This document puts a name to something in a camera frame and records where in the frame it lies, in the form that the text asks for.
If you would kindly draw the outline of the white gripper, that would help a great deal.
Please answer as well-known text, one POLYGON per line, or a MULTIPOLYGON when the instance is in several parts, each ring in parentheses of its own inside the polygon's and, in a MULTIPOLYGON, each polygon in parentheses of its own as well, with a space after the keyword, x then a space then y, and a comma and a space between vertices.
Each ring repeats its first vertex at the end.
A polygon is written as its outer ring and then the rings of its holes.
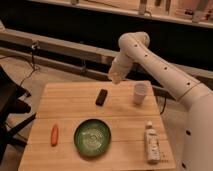
POLYGON ((117 56, 111 65, 109 70, 110 72, 116 72, 123 77, 123 79, 127 76, 130 72, 133 65, 133 60, 126 56, 117 56))

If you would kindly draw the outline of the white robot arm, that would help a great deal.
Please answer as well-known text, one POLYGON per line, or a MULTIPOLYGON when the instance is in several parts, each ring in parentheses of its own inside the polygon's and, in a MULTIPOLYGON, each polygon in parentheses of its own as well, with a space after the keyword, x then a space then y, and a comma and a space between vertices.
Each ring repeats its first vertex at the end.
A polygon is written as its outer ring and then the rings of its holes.
POLYGON ((108 78, 119 84, 139 63, 188 111, 181 171, 213 171, 213 90, 148 49, 146 32, 120 36, 108 78))

